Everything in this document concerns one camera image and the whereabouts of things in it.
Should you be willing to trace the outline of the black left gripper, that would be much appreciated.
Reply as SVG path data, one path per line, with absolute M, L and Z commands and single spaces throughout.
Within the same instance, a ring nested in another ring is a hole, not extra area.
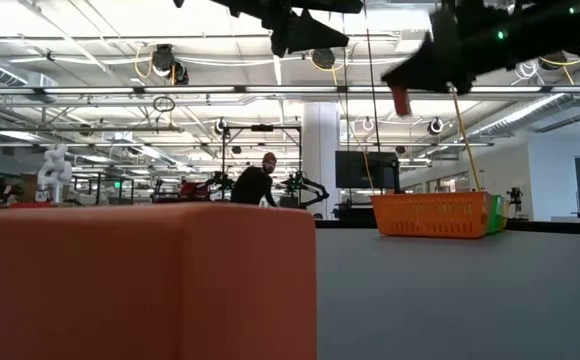
M 345 47 L 349 37 L 315 20 L 307 9 L 358 14 L 361 0 L 212 0 L 229 9 L 233 17 L 242 13 L 261 20 L 261 26 L 271 31 L 271 51 L 277 57 L 314 49 Z M 291 6 L 304 9 L 291 16 Z

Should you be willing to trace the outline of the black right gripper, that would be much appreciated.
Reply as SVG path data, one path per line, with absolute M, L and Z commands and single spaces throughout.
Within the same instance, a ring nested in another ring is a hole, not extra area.
M 456 1 L 430 16 L 431 30 L 407 60 L 381 75 L 391 89 L 468 93 L 472 76 L 541 55 L 536 35 L 540 1 L 514 1 L 512 11 L 484 1 Z

